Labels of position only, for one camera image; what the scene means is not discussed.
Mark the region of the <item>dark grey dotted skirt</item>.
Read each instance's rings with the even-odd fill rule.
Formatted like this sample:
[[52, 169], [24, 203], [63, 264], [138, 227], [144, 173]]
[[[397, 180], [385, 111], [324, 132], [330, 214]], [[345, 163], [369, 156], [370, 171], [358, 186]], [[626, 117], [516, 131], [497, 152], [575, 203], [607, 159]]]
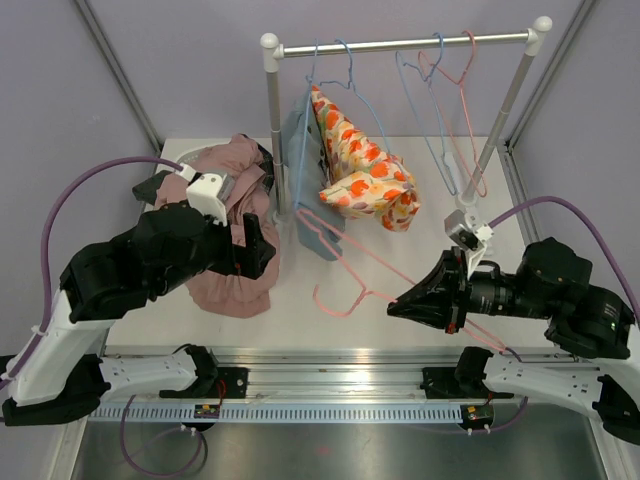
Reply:
[[157, 191], [171, 171], [162, 170], [132, 187], [132, 194], [137, 201], [153, 206], [157, 200]]

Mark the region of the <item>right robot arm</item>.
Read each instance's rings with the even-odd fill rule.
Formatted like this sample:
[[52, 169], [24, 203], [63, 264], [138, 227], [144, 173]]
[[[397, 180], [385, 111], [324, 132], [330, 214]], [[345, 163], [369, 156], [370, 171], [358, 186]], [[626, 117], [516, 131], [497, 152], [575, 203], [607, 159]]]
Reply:
[[525, 248], [515, 273], [472, 262], [453, 247], [434, 269], [389, 303], [391, 317], [459, 332], [471, 314], [545, 320], [545, 338], [592, 365], [582, 373], [527, 366], [481, 347], [463, 350], [454, 384], [463, 395], [516, 394], [601, 422], [612, 436], [639, 442], [639, 327], [614, 292], [590, 282], [592, 263], [553, 238]]

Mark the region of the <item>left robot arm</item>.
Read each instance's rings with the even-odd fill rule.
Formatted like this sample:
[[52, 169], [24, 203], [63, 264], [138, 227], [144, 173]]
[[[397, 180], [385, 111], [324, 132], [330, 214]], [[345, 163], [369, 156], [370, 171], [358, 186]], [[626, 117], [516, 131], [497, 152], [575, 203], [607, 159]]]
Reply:
[[164, 357], [110, 359], [94, 343], [127, 313], [211, 271], [256, 280], [275, 256], [254, 214], [243, 217], [245, 242], [229, 226], [186, 202], [139, 217], [136, 226], [75, 254], [60, 277], [49, 323], [16, 356], [4, 356], [5, 425], [60, 425], [84, 418], [106, 400], [141, 394], [204, 398], [215, 389], [212, 352], [187, 345]]

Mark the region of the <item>orange floral skirt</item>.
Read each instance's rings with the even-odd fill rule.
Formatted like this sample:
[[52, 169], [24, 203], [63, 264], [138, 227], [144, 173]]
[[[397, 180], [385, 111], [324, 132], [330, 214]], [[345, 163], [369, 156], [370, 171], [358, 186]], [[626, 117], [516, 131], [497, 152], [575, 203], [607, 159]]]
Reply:
[[317, 86], [311, 105], [328, 162], [322, 202], [345, 217], [371, 217], [389, 231], [406, 232], [421, 201], [403, 159], [372, 141]]

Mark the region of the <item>navy plaid skirt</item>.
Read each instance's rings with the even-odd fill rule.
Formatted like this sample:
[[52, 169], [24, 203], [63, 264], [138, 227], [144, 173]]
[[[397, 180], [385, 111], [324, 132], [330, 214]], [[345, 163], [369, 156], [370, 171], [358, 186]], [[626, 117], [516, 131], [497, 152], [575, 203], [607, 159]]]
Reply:
[[258, 143], [257, 146], [260, 154], [262, 155], [262, 161], [259, 163], [259, 167], [265, 172], [262, 185], [265, 192], [269, 194], [275, 183], [273, 155], [260, 143]]

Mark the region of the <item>pink pleated skirt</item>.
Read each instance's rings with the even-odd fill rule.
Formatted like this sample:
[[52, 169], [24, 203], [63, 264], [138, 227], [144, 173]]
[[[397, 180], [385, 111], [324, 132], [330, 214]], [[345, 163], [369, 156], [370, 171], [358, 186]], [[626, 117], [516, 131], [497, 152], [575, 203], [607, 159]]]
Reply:
[[[264, 185], [265, 154], [255, 140], [236, 134], [226, 144], [202, 150], [190, 166], [198, 173], [224, 172], [234, 179], [234, 187], [225, 201], [234, 244], [245, 244], [243, 216], [254, 214], [264, 239], [278, 249], [279, 234], [271, 220], [270, 196]], [[270, 308], [269, 290], [277, 282], [279, 262], [280, 254], [276, 253], [256, 280], [205, 271], [189, 280], [186, 288], [193, 302], [204, 311], [250, 318]]]

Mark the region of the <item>pink wire hanger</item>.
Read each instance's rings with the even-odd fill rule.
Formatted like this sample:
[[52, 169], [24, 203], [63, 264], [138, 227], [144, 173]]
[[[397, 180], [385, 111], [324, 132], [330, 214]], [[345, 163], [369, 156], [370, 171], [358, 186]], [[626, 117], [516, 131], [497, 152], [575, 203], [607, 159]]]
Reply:
[[470, 316], [467, 330], [447, 334], [414, 321], [390, 317], [389, 298], [406, 292], [435, 266], [451, 240], [444, 220], [451, 201], [424, 206], [405, 233], [368, 220], [349, 222], [356, 245], [341, 241], [344, 263], [324, 262], [306, 250], [295, 256], [293, 285], [286, 298], [292, 312], [279, 339], [291, 349], [375, 349], [453, 352], [500, 338], [518, 353], [544, 344], [542, 326], [511, 317]]
[[[426, 73], [428, 77], [432, 77], [433, 74], [436, 71], [438, 71], [450, 83], [452, 83], [453, 85], [456, 85], [458, 87], [460, 105], [461, 105], [462, 113], [464, 115], [464, 120], [465, 120], [465, 123], [466, 123], [466, 126], [467, 126], [468, 137], [469, 137], [469, 140], [471, 142], [471, 148], [472, 148], [472, 154], [473, 154], [473, 163], [474, 163], [475, 167], [479, 167], [480, 166], [480, 164], [479, 164], [479, 154], [478, 154], [478, 150], [476, 148], [475, 136], [474, 136], [472, 123], [471, 123], [471, 119], [470, 119], [468, 108], [467, 108], [466, 96], [465, 96], [465, 80], [466, 80], [467, 75], [469, 73], [469, 70], [470, 70], [470, 68], [473, 65], [473, 62], [475, 60], [475, 56], [476, 56], [476, 52], [477, 52], [477, 46], [476, 46], [475, 35], [470, 30], [464, 30], [463, 33], [467, 36], [467, 39], [471, 43], [471, 53], [469, 55], [468, 61], [466, 63], [466, 66], [464, 67], [464, 69], [462, 70], [461, 74], [457, 78], [455, 78], [454, 76], [450, 75], [442, 67], [439, 66], [439, 62], [441, 61], [441, 59], [443, 58], [443, 55], [444, 55], [444, 48], [441, 48], [441, 53], [439, 54], [438, 60], [435, 61], [435, 62], [432, 62], [431, 59], [429, 58], [429, 56], [422, 50], [419, 51], [417, 59], [418, 59], [419, 68], [420, 68], [422, 73]], [[473, 172], [472, 172], [472, 170], [470, 168], [470, 165], [467, 162], [464, 154], [462, 153], [461, 149], [459, 148], [458, 141], [456, 140], [456, 137], [453, 134], [453, 129], [452, 129], [450, 123], [448, 122], [448, 120], [446, 119], [446, 117], [442, 113], [439, 113], [439, 115], [440, 115], [440, 119], [443, 121], [443, 125], [445, 127], [445, 130], [446, 130], [446, 132], [447, 132], [447, 134], [449, 136], [449, 140], [451, 141], [451, 144], [454, 147], [454, 151], [457, 154], [457, 160], [460, 162], [460, 165], [463, 167], [465, 173], [467, 174], [467, 176], [469, 178], [469, 182], [471, 183], [471, 187], [472, 187], [472, 192], [476, 193], [480, 198], [485, 198], [487, 196], [487, 194], [488, 194], [488, 185], [487, 185], [486, 179], [484, 177], [484, 174], [483, 173], [480, 174], [480, 179], [479, 180], [473, 180], [472, 179]]]

